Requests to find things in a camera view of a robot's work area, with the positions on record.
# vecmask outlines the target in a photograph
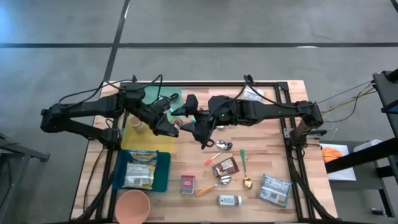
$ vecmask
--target small box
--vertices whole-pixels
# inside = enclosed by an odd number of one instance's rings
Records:
[[[195,176],[194,175],[181,175],[181,194],[193,194],[195,191]]]

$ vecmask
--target bowl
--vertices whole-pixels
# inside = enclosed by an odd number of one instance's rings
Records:
[[[140,190],[130,190],[120,196],[115,216],[120,224],[141,224],[147,219],[149,211],[148,196]]]

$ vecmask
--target brown package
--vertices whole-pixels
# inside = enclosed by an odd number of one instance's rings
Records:
[[[216,177],[234,174],[236,172],[239,172],[239,167],[236,165],[235,159],[233,157],[230,157],[213,166],[213,173]]]

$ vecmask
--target gray floor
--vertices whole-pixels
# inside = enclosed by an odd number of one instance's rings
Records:
[[[1,43],[113,42],[124,0],[0,1]],[[121,42],[398,42],[398,13],[389,0],[132,0]],[[40,110],[60,97],[98,86],[111,49],[0,49],[0,133],[50,152],[32,161],[13,211],[13,223],[68,219],[87,141],[46,134]],[[311,100],[322,100],[398,67],[398,48],[119,49],[111,80],[305,80]],[[359,90],[322,103],[335,106]],[[377,95],[334,126],[329,140],[389,139]],[[344,118],[352,105],[326,117]],[[82,119],[91,124],[92,118]],[[334,190],[340,218],[368,217],[381,207],[374,192]]]

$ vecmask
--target butcher block tabletop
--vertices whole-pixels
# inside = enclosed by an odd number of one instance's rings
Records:
[[[308,100],[303,81],[278,82],[288,83],[290,97],[293,102]],[[181,88],[182,100],[185,100],[188,94],[194,94],[198,98],[199,107],[203,109],[207,109],[207,101],[213,95],[235,96],[241,89],[240,86],[216,85],[182,86]],[[260,86],[256,88],[264,90],[268,98],[275,100],[275,89],[273,87]],[[101,97],[115,93],[117,93],[117,89],[106,86],[102,89]],[[107,128],[105,118],[96,116],[93,126]],[[259,188],[262,185],[263,174],[279,180],[290,181],[282,135],[279,119],[264,120],[251,127],[227,126],[222,131],[214,130],[212,139],[232,142],[233,147],[206,166],[205,161],[220,150],[216,146],[201,150],[200,143],[195,142],[191,133],[180,131],[180,136],[174,139],[167,191],[164,193],[146,192],[150,199],[150,214],[147,222],[296,222],[297,215],[292,190],[290,190],[286,208],[275,206],[257,197]],[[318,143],[315,140],[309,140],[309,142]],[[83,213],[83,198],[88,179],[95,160],[102,149],[103,147],[98,141],[90,141],[88,144],[71,218],[76,218]],[[251,190],[246,190],[243,185],[244,171],[239,153],[240,149],[244,149],[246,153],[248,176],[253,181]],[[100,155],[99,163],[88,187],[86,207],[100,190],[106,156],[107,149]],[[218,181],[211,169],[213,165],[231,156],[234,157],[240,171],[231,175],[232,181],[228,185],[219,185],[211,192],[198,198],[194,195],[180,193],[181,175],[194,175],[196,177],[195,190],[204,189]],[[116,158],[117,152],[113,152],[111,170],[113,170],[116,163]],[[309,145],[306,148],[304,163],[311,191],[326,210],[337,217],[328,176],[318,146]],[[118,197],[125,191],[118,190]],[[308,217],[304,194],[301,189],[299,189],[299,192],[304,217]],[[108,214],[110,194],[111,190],[109,189],[104,198],[103,217]],[[242,206],[221,207],[216,202],[218,195],[242,196]]]

